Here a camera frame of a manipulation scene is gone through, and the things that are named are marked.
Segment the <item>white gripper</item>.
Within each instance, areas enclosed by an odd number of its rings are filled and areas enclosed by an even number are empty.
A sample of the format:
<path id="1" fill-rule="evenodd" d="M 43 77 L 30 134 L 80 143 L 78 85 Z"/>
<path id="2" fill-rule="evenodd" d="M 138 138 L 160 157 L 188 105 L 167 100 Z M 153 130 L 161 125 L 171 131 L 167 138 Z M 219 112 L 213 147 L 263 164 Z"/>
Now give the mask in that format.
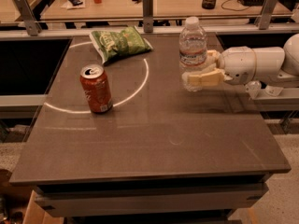
<path id="1" fill-rule="evenodd" d="M 256 69 L 256 56 L 248 47 L 231 47 L 222 54 L 214 49 L 207 52 L 206 62 L 218 68 L 207 73 L 185 72 L 182 80 L 191 87 L 213 87 L 225 80 L 231 85 L 244 85 L 252 81 Z"/>

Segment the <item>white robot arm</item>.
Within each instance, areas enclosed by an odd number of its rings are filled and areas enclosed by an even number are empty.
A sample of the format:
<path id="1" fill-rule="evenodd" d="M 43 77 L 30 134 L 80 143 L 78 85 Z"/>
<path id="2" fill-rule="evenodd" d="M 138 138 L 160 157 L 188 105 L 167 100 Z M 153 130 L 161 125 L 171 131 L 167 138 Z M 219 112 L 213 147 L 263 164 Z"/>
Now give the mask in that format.
<path id="1" fill-rule="evenodd" d="M 291 36 L 284 46 L 269 48 L 230 47 L 219 53 L 207 52 L 206 61 L 181 75 L 188 88 L 246 85 L 260 81 L 266 85 L 295 87 L 298 84 L 298 35 Z"/>

